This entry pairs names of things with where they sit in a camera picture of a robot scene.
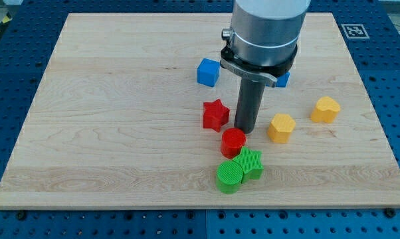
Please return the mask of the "blue block behind arm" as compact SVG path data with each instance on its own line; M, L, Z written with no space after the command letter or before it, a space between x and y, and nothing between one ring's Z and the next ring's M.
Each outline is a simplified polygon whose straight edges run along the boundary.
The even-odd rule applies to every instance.
M290 72L286 72L282 76L273 76L273 79L276 80L276 82L271 86L270 84L265 84L266 87L277 87L277 88L285 88L289 82L290 79Z

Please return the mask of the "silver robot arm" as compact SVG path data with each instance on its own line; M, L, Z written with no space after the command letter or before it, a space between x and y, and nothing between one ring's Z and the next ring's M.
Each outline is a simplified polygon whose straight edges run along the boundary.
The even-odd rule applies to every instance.
M311 0L235 0L230 48L241 60L274 66L296 48Z

